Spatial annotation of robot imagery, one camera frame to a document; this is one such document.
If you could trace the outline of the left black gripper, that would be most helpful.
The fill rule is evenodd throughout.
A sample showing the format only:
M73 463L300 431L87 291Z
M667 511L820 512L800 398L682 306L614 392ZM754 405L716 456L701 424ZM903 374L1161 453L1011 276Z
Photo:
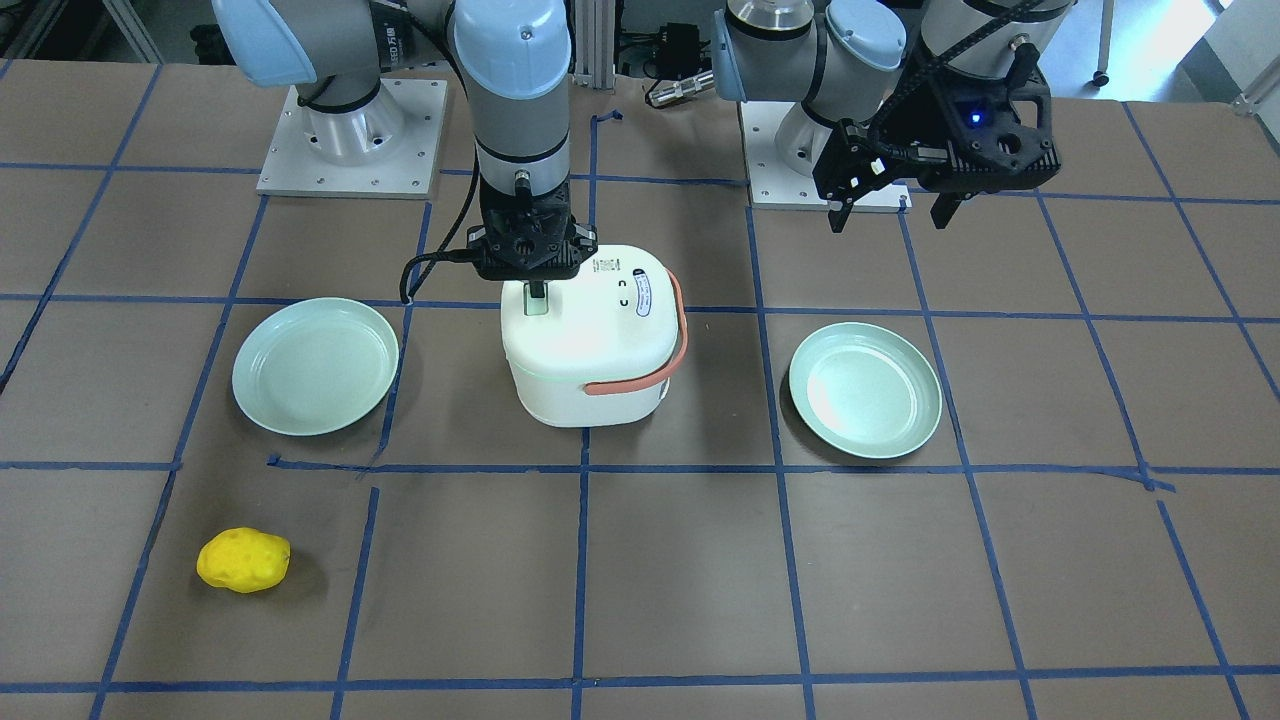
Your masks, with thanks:
M969 193L1033 190L1061 168L1039 67L995 79L942 69L915 88L900 81L868 120L840 120L815 160L815 188L838 234L859 199L911 178L937 193L932 223L942 231Z

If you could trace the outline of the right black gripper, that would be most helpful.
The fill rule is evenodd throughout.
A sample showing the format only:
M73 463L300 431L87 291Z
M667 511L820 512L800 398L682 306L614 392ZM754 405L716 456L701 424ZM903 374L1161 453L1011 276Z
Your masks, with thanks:
M530 281L527 300L547 300L545 281L567 281L599 250L596 229L580 224L564 179L545 193L520 181L513 193L479 182L483 223L468 228L467 251L485 281Z

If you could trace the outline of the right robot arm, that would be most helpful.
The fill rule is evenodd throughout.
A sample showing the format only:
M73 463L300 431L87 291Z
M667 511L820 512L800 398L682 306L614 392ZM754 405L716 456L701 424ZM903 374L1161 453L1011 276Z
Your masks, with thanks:
M215 1L230 58L260 87L289 87L261 193L424 197L436 169L447 92L390 73L434 61L453 72L474 133L466 206L481 222L462 246L410 259L408 304L439 263L535 297L596 252L570 206L570 63L562 1Z

